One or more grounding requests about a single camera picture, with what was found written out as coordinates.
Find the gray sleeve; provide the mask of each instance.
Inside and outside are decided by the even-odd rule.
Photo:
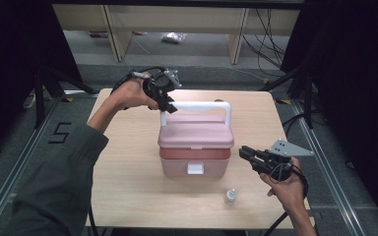
[[[94,165],[108,139],[74,128],[21,188],[3,235],[81,235],[91,203]]]

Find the black curtain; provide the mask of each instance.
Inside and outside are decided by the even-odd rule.
[[[42,65],[82,81],[48,1],[0,0],[0,139],[22,110]]]
[[[315,83],[328,121],[378,206],[378,1],[348,1]]]

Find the pink plastic container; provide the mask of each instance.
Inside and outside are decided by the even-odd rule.
[[[234,145],[231,106],[227,102],[173,102],[173,105],[188,111],[223,108],[226,115],[161,112],[158,145],[164,175],[221,177]]]

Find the small glass bottle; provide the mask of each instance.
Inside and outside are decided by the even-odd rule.
[[[235,202],[235,199],[237,198],[237,193],[234,189],[228,190],[226,192],[226,198],[225,203],[228,205],[232,205]]]

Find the white handle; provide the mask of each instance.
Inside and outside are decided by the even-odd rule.
[[[170,104],[178,109],[186,111],[207,111],[214,108],[225,109],[225,126],[231,124],[231,105],[226,101],[173,101]],[[160,123],[166,125],[165,112],[160,112]]]

